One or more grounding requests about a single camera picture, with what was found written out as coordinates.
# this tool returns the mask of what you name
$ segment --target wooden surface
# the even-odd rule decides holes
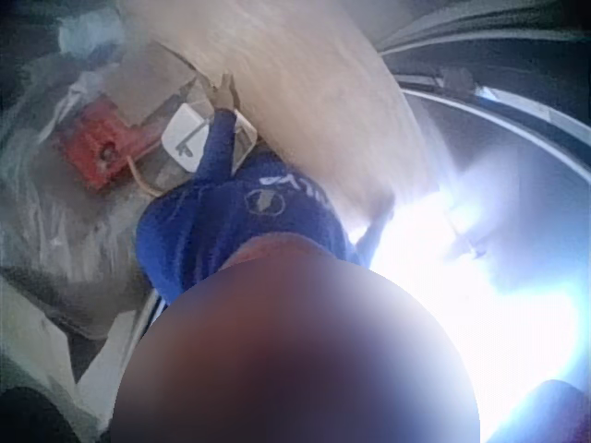
[[[319,182],[349,229],[392,192],[428,187],[412,113],[382,60],[326,0],[120,0],[135,29],[214,83],[231,71],[242,113],[287,162]]]

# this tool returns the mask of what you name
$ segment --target bright light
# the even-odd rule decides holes
[[[411,293],[449,334],[472,379],[486,441],[528,392],[560,377],[578,317],[565,288],[500,294],[470,254],[446,262],[456,240],[443,198],[431,196],[398,213],[372,270]]]

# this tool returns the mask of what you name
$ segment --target red object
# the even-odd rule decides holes
[[[153,150],[166,128],[161,119],[145,126],[128,127],[116,106],[100,98],[82,111],[65,154],[86,184],[101,190],[127,168],[127,156],[137,160]]]

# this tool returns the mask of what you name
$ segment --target blue t-shirt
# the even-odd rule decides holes
[[[367,265],[324,191],[272,152],[249,157],[231,176],[234,127],[234,113],[218,111],[193,179],[154,200],[139,222],[139,263],[167,303],[266,233],[298,233],[341,260]]]

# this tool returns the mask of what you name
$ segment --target blue shirt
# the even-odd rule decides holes
[[[324,191],[272,152],[249,157],[233,177],[234,141],[235,114],[216,112],[195,176],[154,200],[139,222],[139,263],[167,303],[266,233],[298,233],[341,260],[368,264]]]

